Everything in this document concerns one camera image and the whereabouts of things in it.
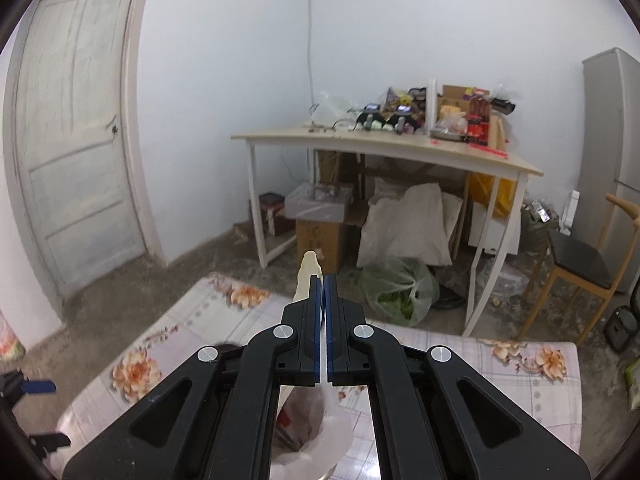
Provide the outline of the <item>floral tablecloth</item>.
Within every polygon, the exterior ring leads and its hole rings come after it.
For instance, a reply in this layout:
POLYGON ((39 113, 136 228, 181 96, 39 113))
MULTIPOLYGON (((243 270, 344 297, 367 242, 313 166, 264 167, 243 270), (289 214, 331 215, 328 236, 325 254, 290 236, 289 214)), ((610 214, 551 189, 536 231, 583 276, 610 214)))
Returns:
MULTIPOLYGON (((289 301, 224 274, 201 278, 66 408, 58 431, 70 438, 70 446, 50 457, 52 472, 62 474, 77 452, 196 350, 206 344, 247 344, 280 321, 289 301)), ((574 344, 516 344, 388 323, 382 327, 408 347, 449 347, 565 445, 579 450, 582 384, 574 344)))

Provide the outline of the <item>green vegetable plastic bag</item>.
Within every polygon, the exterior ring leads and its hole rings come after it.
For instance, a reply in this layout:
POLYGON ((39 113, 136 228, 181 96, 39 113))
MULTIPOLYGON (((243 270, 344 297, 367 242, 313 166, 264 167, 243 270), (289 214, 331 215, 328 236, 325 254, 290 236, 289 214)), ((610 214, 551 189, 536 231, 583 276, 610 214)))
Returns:
POLYGON ((364 266, 360 288, 367 305, 390 323, 421 323, 439 300, 439 284, 416 258, 387 258, 364 266))

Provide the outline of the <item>white sack under table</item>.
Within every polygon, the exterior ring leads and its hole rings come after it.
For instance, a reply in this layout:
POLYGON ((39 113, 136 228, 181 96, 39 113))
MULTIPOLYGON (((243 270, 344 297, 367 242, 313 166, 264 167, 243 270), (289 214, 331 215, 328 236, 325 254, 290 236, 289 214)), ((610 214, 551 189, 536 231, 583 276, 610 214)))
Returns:
POLYGON ((363 268, 387 257, 449 266, 449 242, 462 204, 460 197, 444 192, 437 183, 405 186, 375 178, 357 266, 363 268))

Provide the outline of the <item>black rice cooker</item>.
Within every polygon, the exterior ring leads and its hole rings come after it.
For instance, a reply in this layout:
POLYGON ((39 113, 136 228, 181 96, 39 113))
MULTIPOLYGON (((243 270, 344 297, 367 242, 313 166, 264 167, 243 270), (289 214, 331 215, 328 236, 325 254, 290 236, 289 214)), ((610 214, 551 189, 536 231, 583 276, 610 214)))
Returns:
POLYGON ((638 334, 638 318, 630 307, 618 307, 606 321, 603 335, 608 346, 616 353, 624 352, 638 334))

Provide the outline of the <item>wooden chair black seat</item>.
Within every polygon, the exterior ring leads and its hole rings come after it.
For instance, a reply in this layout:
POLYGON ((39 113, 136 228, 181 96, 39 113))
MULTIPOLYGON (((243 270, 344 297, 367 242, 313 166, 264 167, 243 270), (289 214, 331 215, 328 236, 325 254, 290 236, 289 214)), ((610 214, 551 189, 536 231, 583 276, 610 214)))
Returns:
POLYGON ((601 299, 597 312, 586 323, 586 326, 575 340, 576 346, 580 346, 586 340, 590 330, 596 326, 610 304, 638 244, 639 205, 611 193, 606 194, 605 199, 608 202, 608 211, 606 212, 596 246, 574 240, 574 238, 562 234, 560 231, 550 231, 548 233, 532 274, 530 274, 526 289, 523 292, 522 300, 525 300, 533 290, 536 279, 544 266, 544 260, 546 260, 547 254, 550 254, 551 257, 550 272, 533 307, 529 310, 525 322, 516 335, 517 340, 523 339, 532 327, 556 280, 563 280, 575 286, 573 295, 570 296, 570 302, 567 304, 567 309, 573 307, 578 292, 581 290, 589 292, 591 295, 601 299), (629 218, 632 225, 632 237, 622 263, 616 274, 613 275, 606 265, 600 249, 608 237, 608 231, 611 227, 615 209, 623 211, 629 218))

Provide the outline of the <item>cardboard box under table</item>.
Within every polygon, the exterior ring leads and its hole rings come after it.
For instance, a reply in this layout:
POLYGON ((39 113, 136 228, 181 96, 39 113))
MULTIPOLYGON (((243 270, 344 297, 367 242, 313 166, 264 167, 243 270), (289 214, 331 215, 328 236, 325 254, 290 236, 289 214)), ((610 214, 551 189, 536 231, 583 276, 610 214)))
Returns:
POLYGON ((296 221, 297 258, 315 252, 324 274, 337 273, 343 263, 346 226, 343 223, 296 221))

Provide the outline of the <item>beige work table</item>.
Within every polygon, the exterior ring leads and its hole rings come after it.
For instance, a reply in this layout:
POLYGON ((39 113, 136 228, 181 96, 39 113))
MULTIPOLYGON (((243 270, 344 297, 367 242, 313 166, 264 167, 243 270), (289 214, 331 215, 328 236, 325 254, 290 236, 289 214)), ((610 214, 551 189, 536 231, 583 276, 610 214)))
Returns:
POLYGON ((322 150, 393 157, 411 160, 412 162, 426 162, 435 166, 479 172, 480 174, 494 177, 495 181, 491 188, 487 214, 480 233, 480 242, 470 267, 468 304, 466 305, 462 332, 462 336, 465 338, 473 335, 474 328, 488 305, 490 295, 498 280, 504 260, 506 260, 508 245, 518 224, 518 214, 524 200, 528 180, 531 176, 541 177, 544 174, 540 169, 514 154, 500 156, 484 152, 474 144, 437 141, 429 136, 416 136, 415 134, 412 136, 401 134, 398 136, 397 134, 382 131, 348 131, 344 129, 301 126, 267 132, 234 134, 232 139, 242 141, 245 144, 250 211, 252 212, 258 261, 263 269, 291 247, 296 238, 291 237, 275 248, 267 248, 257 193, 255 148, 258 145, 297 146, 298 148, 308 148, 311 152, 322 150), (489 223, 495 210, 499 181, 501 179, 515 183, 513 203, 506 219, 506 229, 500 240, 487 283, 483 292, 477 295, 475 293, 476 269, 486 246, 489 223))

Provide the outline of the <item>white wooden door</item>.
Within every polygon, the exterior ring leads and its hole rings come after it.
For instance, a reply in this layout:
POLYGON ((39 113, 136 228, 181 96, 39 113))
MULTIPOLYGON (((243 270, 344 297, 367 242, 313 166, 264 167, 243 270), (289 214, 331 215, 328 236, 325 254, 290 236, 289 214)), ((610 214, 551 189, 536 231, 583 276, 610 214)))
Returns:
POLYGON ((36 0, 18 25, 9 129, 38 256, 66 299, 140 257, 124 73, 134 0, 36 0))

